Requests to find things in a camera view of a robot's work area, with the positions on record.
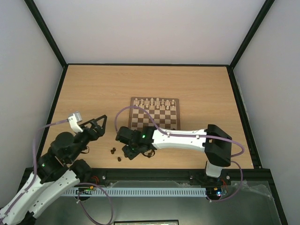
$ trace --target white wall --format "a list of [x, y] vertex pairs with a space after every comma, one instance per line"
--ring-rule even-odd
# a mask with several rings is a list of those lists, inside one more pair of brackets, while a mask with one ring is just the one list
[[62, 68], [24, 1], [0, 1], [0, 207], [32, 166], [32, 138], [46, 123]]
[[300, 1], [273, 4], [238, 63], [251, 128], [289, 224], [300, 208]]
[[264, 0], [35, 0], [68, 63], [229, 64]]

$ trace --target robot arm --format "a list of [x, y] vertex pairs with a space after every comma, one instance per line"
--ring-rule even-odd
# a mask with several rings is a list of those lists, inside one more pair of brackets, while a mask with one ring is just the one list
[[207, 129], [193, 131], [162, 129], [162, 131], [164, 134], [155, 127], [143, 127], [142, 131], [121, 127], [116, 140], [125, 144], [122, 150], [130, 160], [149, 150], [180, 148], [183, 150], [193, 149], [206, 154], [208, 158], [207, 176], [218, 178], [222, 168], [230, 166], [230, 142], [200, 137], [201, 135], [212, 135], [232, 139], [218, 126], [209, 124]]
[[[78, 125], [80, 114], [73, 113], [68, 121], [76, 135], [63, 132], [56, 137], [37, 163], [35, 180], [32, 173], [13, 200], [0, 210], [0, 224], [32, 224], [63, 192], [79, 182], [87, 181], [91, 168], [84, 160], [76, 158], [87, 149], [90, 141], [104, 135], [106, 119], [107, 116], [103, 115]], [[102, 125], [98, 124], [100, 120], [103, 120]]]

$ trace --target gray floor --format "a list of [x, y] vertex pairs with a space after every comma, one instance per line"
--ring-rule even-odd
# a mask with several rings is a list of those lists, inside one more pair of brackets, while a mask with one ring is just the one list
[[[115, 197], [115, 221], [177, 219], [180, 225], [277, 225], [280, 224], [274, 201], [267, 196], [240, 191], [234, 198], [209, 203], [196, 197]], [[108, 200], [93, 197], [84, 203], [98, 222], [110, 218]], [[37, 225], [91, 225], [76, 199], [60, 197], [38, 218]]]

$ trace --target chessboard border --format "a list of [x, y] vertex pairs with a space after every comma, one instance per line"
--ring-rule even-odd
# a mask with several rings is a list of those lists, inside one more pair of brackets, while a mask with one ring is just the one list
[[[130, 98], [130, 106], [133, 106], [134, 105], [134, 101], [135, 101], [135, 98], [148, 98], [148, 97], [131, 97]], [[172, 97], [159, 97], [159, 99], [174, 99], [175, 100], [175, 103], [176, 103], [176, 112], [178, 112], [178, 116], [176, 116], [176, 125], [177, 125], [177, 130], [180, 130], [180, 105], [179, 105], [179, 99], [178, 98], [172, 98]], [[128, 127], [131, 128], [131, 124], [132, 124], [132, 115], [133, 115], [133, 108], [130, 108], [130, 111], [129, 111], [129, 120], [128, 120]]]

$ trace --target white panel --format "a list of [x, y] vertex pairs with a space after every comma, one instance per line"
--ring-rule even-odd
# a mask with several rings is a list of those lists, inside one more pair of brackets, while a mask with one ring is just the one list
[[35, 0], [68, 63], [229, 64], [264, 0]]
[[24, 1], [0, 1], [0, 208], [32, 166], [62, 68]]
[[277, 0], [238, 63], [263, 166], [270, 168], [289, 224], [300, 208], [300, 1]]

